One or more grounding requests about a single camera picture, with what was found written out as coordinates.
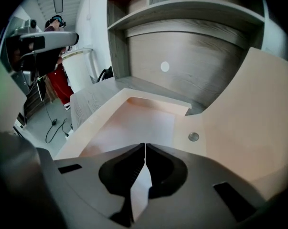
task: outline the wooden shelf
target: wooden shelf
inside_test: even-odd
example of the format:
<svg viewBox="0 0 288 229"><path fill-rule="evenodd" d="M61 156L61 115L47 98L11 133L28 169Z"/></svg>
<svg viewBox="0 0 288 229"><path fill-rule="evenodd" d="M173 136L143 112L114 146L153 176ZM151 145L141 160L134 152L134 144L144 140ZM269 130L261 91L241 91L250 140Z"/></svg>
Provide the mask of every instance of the wooden shelf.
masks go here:
<svg viewBox="0 0 288 229"><path fill-rule="evenodd" d="M168 0L137 10L108 27L126 30L148 22L168 19L198 19L230 26L242 32L252 32L265 22L261 15L222 0Z"/></svg>

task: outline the shoe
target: shoe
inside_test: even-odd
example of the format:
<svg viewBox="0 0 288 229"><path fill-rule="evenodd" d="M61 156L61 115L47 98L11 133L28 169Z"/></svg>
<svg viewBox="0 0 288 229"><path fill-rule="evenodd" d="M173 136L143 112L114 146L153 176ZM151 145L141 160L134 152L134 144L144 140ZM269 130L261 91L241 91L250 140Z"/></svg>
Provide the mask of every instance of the shoe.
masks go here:
<svg viewBox="0 0 288 229"><path fill-rule="evenodd" d="M69 110L71 108L71 103L64 104L65 110Z"/></svg>

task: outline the corrugated ceiling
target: corrugated ceiling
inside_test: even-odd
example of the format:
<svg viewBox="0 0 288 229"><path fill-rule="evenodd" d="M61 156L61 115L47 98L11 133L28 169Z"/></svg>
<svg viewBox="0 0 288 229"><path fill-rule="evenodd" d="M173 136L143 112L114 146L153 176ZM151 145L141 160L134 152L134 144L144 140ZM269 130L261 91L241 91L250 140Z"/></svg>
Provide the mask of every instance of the corrugated ceiling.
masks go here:
<svg viewBox="0 0 288 229"><path fill-rule="evenodd" d="M81 0L63 0L63 12L58 13L66 22L66 31L74 31L77 13ZM53 0L37 0L40 10L46 20L56 15Z"/></svg>

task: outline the white circle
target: white circle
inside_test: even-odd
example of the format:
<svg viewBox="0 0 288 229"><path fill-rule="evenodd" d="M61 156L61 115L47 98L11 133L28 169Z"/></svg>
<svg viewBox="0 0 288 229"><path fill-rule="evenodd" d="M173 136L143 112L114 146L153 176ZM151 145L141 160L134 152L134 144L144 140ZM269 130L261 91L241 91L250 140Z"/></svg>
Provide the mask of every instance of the white circle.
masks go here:
<svg viewBox="0 0 288 229"><path fill-rule="evenodd" d="M169 70L169 63L167 63L166 61L164 61L163 63L161 63L161 70L163 72L167 72Z"/></svg>

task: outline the desk surface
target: desk surface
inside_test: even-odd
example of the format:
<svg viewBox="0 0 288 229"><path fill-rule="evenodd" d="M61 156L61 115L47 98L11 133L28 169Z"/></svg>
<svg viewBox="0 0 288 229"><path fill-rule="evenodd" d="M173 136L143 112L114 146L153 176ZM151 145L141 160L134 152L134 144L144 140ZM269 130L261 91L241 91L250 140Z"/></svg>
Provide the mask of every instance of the desk surface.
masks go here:
<svg viewBox="0 0 288 229"><path fill-rule="evenodd" d="M189 109L186 115L199 114L205 109L203 105L187 97L136 77L129 76L118 80L110 78L84 88L71 96L71 116L74 131L100 106L123 88L158 94L190 103L192 109Z"/></svg>

